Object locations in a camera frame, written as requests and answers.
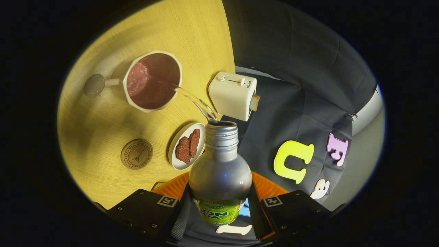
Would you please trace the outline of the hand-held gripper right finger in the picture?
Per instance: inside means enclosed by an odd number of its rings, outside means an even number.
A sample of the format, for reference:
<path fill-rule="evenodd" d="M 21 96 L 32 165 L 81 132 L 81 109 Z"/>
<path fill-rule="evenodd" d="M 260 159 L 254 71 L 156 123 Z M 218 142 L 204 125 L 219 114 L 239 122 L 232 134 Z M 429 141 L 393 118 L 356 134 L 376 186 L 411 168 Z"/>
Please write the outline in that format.
<path fill-rule="evenodd" d="M 250 217 L 262 245 L 299 239 L 333 216 L 332 211 L 301 190 L 288 192 L 256 172 L 251 176 Z"/>

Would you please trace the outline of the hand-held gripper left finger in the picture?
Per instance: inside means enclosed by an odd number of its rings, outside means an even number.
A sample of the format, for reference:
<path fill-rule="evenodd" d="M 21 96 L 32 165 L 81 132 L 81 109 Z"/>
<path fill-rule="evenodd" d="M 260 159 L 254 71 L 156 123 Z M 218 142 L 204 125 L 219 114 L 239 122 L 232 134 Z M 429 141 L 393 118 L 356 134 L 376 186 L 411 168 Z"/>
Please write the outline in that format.
<path fill-rule="evenodd" d="M 186 172 L 152 191 L 138 189 L 105 213 L 135 233 L 160 243 L 182 240 L 191 208 Z"/>

